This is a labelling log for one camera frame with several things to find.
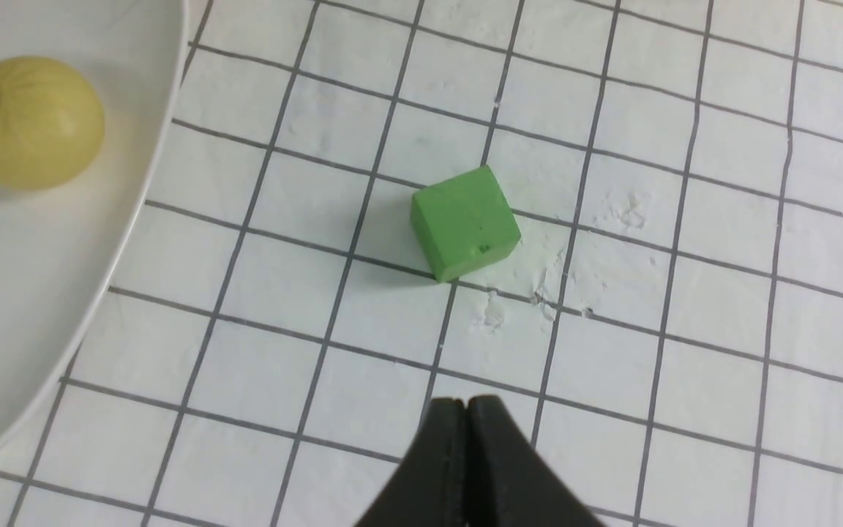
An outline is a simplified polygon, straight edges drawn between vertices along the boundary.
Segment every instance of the yellow ball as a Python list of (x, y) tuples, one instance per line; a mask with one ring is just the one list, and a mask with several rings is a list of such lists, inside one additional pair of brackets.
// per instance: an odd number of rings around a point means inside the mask
[(97, 156), (104, 131), (100, 98), (79, 71), (46, 57), (0, 61), (0, 184), (70, 180)]

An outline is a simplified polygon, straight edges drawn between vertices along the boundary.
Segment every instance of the white residue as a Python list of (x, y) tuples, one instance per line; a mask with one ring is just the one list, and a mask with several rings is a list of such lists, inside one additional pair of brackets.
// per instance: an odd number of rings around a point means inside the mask
[(555, 321), (555, 308), (549, 304), (548, 302), (542, 302), (539, 304), (539, 309), (542, 310), (542, 316), (545, 317), (545, 320)]
[(478, 326), (483, 326), (489, 333), (495, 333), (506, 321), (506, 310), (501, 304), (496, 291), (487, 294), (486, 304), (483, 306), (483, 314), (478, 317)]
[[(545, 268), (539, 273), (539, 279), (535, 282), (535, 288), (533, 289), (532, 296), (536, 298), (536, 300), (541, 301), (546, 298), (555, 298), (558, 296), (558, 289), (561, 286), (559, 280), (550, 280), (558, 273), (558, 269), (560, 269), (563, 264), (565, 263), (565, 257), (568, 250), (562, 249), (558, 251), (558, 254), (555, 254), (555, 260), (549, 261), (546, 264)], [(566, 276), (568, 273), (562, 272), (562, 276)]]
[(615, 220), (623, 231), (638, 231), (646, 227), (646, 206), (652, 196), (647, 193), (636, 193), (630, 190), (625, 200), (611, 200), (611, 193), (604, 194), (604, 199), (610, 204), (604, 214), (594, 217), (596, 227), (603, 227), (611, 220)]

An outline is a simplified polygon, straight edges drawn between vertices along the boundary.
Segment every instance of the tabletop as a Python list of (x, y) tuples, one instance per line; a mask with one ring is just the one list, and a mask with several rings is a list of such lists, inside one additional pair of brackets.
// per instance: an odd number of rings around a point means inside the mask
[[(194, 0), (113, 285), (0, 525), (352, 525), (431, 397), (609, 527), (843, 526), (843, 0)], [(415, 190), (512, 256), (438, 284)]]

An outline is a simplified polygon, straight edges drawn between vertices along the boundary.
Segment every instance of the green cube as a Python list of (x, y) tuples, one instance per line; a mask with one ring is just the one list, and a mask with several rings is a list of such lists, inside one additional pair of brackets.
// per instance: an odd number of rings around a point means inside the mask
[(417, 191), (411, 221), (440, 283), (504, 259), (522, 237), (487, 166)]

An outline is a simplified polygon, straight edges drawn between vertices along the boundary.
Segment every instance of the white plate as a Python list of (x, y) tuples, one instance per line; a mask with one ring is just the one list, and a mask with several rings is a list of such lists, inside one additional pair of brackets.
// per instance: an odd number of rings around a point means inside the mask
[(171, 120), (187, 41), (184, 0), (0, 0), (0, 59), (77, 67), (106, 110), (106, 141), (80, 177), (0, 190), (0, 444), (73, 355), (145, 198)]

